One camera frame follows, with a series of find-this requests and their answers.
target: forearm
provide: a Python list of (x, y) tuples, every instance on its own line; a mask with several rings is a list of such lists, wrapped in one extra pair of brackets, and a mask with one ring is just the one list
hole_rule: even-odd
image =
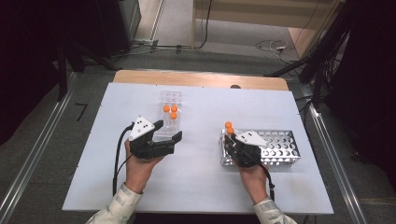
[(127, 223), (142, 196), (122, 184), (110, 205), (93, 215), (86, 224)]
[(253, 205), (253, 209), (261, 224), (296, 224), (293, 219), (285, 216), (269, 197)]

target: person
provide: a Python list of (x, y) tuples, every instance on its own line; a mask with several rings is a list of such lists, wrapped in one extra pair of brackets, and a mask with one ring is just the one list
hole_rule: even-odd
[[(128, 140), (125, 141), (126, 158), (131, 156)], [(86, 224), (125, 224), (134, 212), (143, 196), (149, 177), (155, 165), (163, 157), (150, 161), (139, 160), (135, 156), (126, 162), (126, 181), (120, 186), (111, 203), (95, 215)], [(296, 224), (283, 214), (266, 192), (267, 177), (258, 165), (239, 167), (242, 183), (253, 201), (253, 210), (261, 224)]]

